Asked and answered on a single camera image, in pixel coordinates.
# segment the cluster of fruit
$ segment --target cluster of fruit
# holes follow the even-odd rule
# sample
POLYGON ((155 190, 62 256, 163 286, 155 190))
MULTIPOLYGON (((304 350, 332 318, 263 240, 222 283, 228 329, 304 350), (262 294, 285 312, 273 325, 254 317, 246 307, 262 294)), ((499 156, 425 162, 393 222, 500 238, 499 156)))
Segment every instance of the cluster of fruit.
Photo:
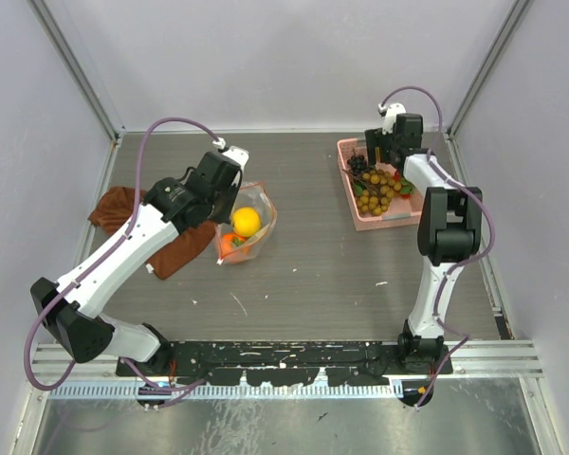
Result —
POLYGON ((381 169, 372 169, 364 173, 362 179, 373 187, 359 191, 358 187, 361 187, 361 184, 355 184, 358 211, 369 216, 379 216, 388 211, 396 193, 402 189, 400 182, 396 182, 390 173, 381 169))
POLYGON ((369 172, 369 163, 367 163, 365 155, 356 155, 355 153, 348 159, 347 163, 354 175, 363 175, 369 172))
POLYGON ((356 179, 352 190, 360 214, 379 216, 388 211, 395 197, 411 197, 413 185, 400 173, 392 175, 382 169, 370 169, 356 179))

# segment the green leaf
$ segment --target green leaf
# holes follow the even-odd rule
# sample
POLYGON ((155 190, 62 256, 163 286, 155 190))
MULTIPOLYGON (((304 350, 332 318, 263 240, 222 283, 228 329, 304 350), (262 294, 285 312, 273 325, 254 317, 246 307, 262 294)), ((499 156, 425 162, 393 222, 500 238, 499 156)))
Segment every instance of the green leaf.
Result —
POLYGON ((362 187, 358 183, 352 185, 352 191, 354 192, 354 196, 356 197, 362 196, 362 187))

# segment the white wall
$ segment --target white wall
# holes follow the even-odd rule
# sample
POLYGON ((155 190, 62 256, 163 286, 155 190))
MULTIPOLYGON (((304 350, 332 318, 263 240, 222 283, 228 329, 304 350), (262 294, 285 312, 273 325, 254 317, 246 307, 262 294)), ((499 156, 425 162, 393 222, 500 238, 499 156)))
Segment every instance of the white wall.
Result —
POLYGON ((495 218, 506 308, 569 437, 569 0, 534 2, 458 139, 495 218))
MULTIPOLYGON (((513 3, 46 2, 129 131, 169 115, 218 129, 364 129, 405 84, 430 89, 450 122, 513 3)), ((430 103, 413 97, 435 123, 430 103)))
POLYGON ((29 287, 73 265, 109 146, 27 2, 0 0, 0 454, 21 412, 29 287))

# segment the plastic bag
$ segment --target plastic bag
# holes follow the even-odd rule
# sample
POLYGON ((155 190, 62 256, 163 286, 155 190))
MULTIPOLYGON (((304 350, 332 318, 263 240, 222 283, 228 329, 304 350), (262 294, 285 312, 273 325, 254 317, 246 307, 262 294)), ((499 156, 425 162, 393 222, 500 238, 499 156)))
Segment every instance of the plastic bag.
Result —
POLYGON ((262 220, 262 228, 248 238, 243 244, 236 246, 223 237, 233 232, 231 225, 217 225, 213 242, 217 248, 218 264, 238 264, 249 259, 254 259, 260 249, 274 230, 276 224, 276 209, 269 197, 263 183, 243 183, 238 191, 232 213, 241 207, 253 207, 259 213, 262 220))

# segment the metal floor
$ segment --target metal floor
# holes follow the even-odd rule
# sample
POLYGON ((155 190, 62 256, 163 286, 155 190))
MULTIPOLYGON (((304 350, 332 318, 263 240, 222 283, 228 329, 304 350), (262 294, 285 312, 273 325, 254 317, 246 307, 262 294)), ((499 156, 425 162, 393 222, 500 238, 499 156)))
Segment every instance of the metal floor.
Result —
MULTIPOLYGON (((149 322, 167 338, 180 340, 396 339, 421 278, 416 227, 355 231, 337 165, 337 141, 354 136, 227 135, 229 144, 249 150, 245 180, 263 180, 278 211, 260 256, 219 266, 211 245, 166 281, 142 267, 105 312, 149 322)), ((134 185, 138 143, 139 135, 124 137, 112 186, 134 185)), ((205 135, 154 135, 142 187, 180 176, 210 148, 205 135)), ((444 140, 436 154, 450 170, 444 140)), ((93 248, 105 239, 98 231, 93 248)), ((478 264, 467 267, 456 284, 448 322, 474 339, 499 338, 478 264)))
POLYGON ((53 399, 32 453, 540 453, 518 379, 451 379, 437 389, 419 412, 396 399, 189 400, 158 413, 130 400, 53 399))

